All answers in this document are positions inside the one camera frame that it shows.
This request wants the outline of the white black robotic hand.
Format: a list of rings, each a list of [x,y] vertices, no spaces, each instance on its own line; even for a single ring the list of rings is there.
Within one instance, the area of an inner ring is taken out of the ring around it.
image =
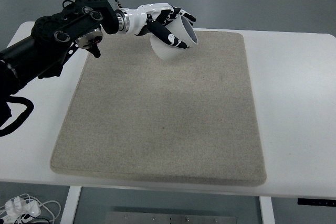
[[[173,7],[168,3],[155,3],[141,5],[136,9],[121,7],[115,13],[119,24],[118,34],[141,35],[141,31],[144,31],[147,25],[148,31],[168,46],[180,49],[189,48],[186,42],[166,27],[177,18],[185,27],[193,27],[196,18],[184,9]]]

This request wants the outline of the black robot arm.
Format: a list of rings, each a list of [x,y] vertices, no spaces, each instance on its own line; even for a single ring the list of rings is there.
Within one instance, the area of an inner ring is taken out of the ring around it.
[[[168,3],[127,9],[118,0],[69,1],[60,13],[37,19],[30,36],[1,51],[1,97],[16,94],[35,78],[60,76],[77,47],[99,58],[103,33],[152,33],[168,46],[187,49],[186,41],[167,27],[179,17],[188,24],[196,22],[190,13]]]

